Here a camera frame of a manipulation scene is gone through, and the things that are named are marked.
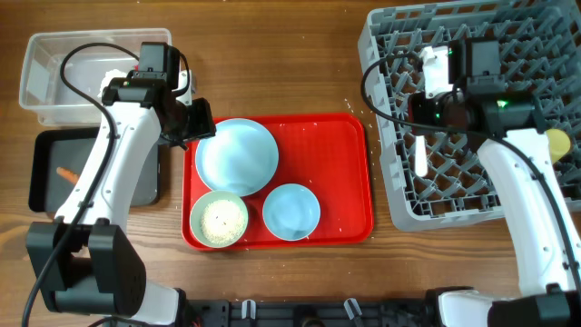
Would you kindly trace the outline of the white plastic spoon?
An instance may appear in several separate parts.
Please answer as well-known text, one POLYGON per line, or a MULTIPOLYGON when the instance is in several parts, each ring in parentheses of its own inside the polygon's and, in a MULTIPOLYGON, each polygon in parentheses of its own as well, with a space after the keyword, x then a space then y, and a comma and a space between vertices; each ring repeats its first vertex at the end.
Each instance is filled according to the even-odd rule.
POLYGON ((414 155, 414 172, 419 177, 425 177, 428 174, 428 159, 426 139, 424 135, 416 136, 414 155))

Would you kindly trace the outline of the light blue plate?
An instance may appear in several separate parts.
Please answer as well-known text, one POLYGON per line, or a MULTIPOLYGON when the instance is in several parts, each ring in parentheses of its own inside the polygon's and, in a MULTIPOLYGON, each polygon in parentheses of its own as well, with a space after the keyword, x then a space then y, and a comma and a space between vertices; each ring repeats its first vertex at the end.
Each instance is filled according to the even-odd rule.
POLYGON ((199 142, 194 162, 208 188, 243 197, 257 193, 272 179, 279 148, 262 124, 232 118, 216 124, 215 136, 199 142))

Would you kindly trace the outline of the white tissue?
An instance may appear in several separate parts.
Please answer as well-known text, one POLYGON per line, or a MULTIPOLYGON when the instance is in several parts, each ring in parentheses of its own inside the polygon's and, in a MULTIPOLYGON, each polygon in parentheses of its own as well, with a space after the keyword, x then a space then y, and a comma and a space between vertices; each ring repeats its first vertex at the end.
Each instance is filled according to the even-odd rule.
POLYGON ((127 72, 121 71, 119 69, 113 69, 110 71, 107 71, 104 75, 104 78, 100 84, 99 87, 99 94, 97 95, 98 98, 102 98, 103 97, 103 93, 104 93, 104 88, 106 86, 109 85, 109 83, 114 79, 114 78, 125 78, 127 76, 127 72))

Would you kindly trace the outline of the green bowl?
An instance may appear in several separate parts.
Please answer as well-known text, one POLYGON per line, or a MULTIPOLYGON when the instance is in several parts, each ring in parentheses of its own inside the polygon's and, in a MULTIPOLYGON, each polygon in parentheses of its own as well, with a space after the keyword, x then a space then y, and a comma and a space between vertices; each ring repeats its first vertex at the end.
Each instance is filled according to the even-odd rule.
POLYGON ((210 203, 212 203, 214 201, 219 201, 219 200, 229 200, 229 201, 233 201, 233 202, 237 203, 242 208, 244 213, 246 214, 246 218, 247 218, 246 228, 245 228, 243 234, 241 235, 241 237, 236 242, 238 242, 242 238, 242 236, 245 234, 246 229, 247 229, 248 224, 249 224, 248 209, 247 209, 244 201, 238 195, 231 193, 231 192, 227 192, 227 191, 211 191, 211 192, 208 192, 207 194, 205 194, 204 196, 202 196, 199 200, 196 201, 196 203, 194 204, 192 211, 190 213, 190 230, 199 243, 201 243, 202 245, 204 245, 206 247, 210 247, 210 248, 214 248, 214 249, 225 248, 225 247, 231 246, 231 245, 236 243, 235 242, 235 243, 229 244, 228 246, 225 246, 225 247, 214 246, 214 245, 211 245, 202 234, 201 225, 200 225, 202 211, 210 203))

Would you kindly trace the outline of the yellow plastic cup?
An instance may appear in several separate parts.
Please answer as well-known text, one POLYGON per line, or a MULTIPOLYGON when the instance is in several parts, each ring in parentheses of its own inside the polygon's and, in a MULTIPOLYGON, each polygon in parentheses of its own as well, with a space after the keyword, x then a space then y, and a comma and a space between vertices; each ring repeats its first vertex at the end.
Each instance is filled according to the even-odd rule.
POLYGON ((571 151, 571 139, 566 132, 556 128, 548 129, 546 135, 551 163, 555 164, 571 151))

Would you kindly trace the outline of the orange carrot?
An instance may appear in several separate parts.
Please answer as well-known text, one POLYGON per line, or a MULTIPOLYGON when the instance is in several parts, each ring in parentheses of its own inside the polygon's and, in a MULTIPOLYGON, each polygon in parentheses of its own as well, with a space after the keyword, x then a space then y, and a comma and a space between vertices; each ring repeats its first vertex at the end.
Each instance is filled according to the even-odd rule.
POLYGON ((63 167, 57 167, 56 173, 71 184, 77 184, 80 178, 80 176, 77 173, 74 173, 71 170, 63 167))

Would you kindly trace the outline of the light blue bowl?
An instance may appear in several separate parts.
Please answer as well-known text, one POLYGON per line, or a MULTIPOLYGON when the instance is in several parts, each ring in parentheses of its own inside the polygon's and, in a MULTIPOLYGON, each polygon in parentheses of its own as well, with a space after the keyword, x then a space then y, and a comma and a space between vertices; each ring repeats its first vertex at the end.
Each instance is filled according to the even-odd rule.
POLYGON ((320 217, 317 196, 297 183, 276 187, 267 195, 262 206, 265 226, 276 238, 286 242, 308 238, 317 228, 320 217))

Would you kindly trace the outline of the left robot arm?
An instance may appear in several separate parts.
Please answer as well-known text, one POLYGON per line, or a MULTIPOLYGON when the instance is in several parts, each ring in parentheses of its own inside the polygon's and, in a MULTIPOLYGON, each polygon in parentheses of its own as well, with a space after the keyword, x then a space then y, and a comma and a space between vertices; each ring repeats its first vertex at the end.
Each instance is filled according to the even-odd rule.
POLYGON ((193 326, 199 319, 185 292, 148 279, 126 234, 145 159, 157 144, 185 147, 213 137, 207 100, 181 101, 190 87, 185 56, 145 42, 137 67, 115 77, 95 107, 102 122, 85 167, 50 223, 33 223, 26 249, 34 269, 32 298, 50 312, 95 315, 101 322, 193 326))

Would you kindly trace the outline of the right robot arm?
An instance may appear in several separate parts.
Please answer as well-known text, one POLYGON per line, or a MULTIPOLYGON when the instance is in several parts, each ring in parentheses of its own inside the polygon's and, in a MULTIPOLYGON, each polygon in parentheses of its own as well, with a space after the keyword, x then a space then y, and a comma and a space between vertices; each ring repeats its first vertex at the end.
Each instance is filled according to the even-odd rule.
POLYGON ((550 157, 536 97, 510 91, 499 42, 470 38, 427 46, 417 67, 423 91, 409 98, 415 134, 465 133, 497 192, 517 257, 516 299, 475 290, 444 291, 444 326, 577 326, 580 238, 550 157))

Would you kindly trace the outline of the grey dishwasher rack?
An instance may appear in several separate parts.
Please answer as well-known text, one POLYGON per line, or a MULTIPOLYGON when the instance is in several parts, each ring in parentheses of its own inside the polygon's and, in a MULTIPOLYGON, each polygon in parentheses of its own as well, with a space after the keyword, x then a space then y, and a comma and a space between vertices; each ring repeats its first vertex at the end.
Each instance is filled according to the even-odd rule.
POLYGON ((358 46, 397 228, 569 223, 580 207, 575 2, 376 9, 358 46))

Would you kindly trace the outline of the white rice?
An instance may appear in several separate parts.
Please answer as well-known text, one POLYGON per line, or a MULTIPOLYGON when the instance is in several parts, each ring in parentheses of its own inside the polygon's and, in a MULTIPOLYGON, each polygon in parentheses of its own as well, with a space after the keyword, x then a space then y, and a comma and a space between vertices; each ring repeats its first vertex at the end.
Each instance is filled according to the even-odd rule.
POLYGON ((237 203, 219 200, 210 203, 202 211, 200 225, 203 236, 211 245, 225 247, 241 237, 247 218, 237 203))

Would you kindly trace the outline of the black plastic tray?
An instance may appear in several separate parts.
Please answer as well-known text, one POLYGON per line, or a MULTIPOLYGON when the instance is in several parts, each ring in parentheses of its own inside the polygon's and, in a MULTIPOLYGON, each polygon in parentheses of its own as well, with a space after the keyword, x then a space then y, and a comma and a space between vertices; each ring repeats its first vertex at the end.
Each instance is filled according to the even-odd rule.
MULTIPOLYGON (((37 135, 31 172, 28 206, 35 213, 54 213, 65 202, 74 185, 56 173, 63 167, 81 173, 93 149, 96 127, 44 131, 37 135)), ((159 200, 159 147, 149 152, 133 195, 133 206, 159 200)))

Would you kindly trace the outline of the clear plastic bin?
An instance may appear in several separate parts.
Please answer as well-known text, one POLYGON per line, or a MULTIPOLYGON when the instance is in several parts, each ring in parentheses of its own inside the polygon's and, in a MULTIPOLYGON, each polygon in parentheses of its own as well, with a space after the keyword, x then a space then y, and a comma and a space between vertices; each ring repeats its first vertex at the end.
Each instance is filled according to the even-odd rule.
POLYGON ((172 43, 166 28, 108 29, 39 33, 30 37, 21 73, 19 104, 37 115, 45 126, 98 125, 101 113, 94 105, 71 91, 67 81, 98 100, 99 87, 107 71, 129 73, 137 61, 110 47, 91 47, 74 54, 66 64, 63 59, 76 47, 90 43, 119 45, 139 54, 143 42, 172 43))

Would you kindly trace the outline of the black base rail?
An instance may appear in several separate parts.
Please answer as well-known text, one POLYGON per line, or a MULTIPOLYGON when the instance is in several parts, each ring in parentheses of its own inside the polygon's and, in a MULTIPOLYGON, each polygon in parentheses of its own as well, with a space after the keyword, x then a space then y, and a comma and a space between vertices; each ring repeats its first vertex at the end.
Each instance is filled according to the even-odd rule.
POLYGON ((190 301, 181 326, 462 326, 433 299, 383 302, 190 301))

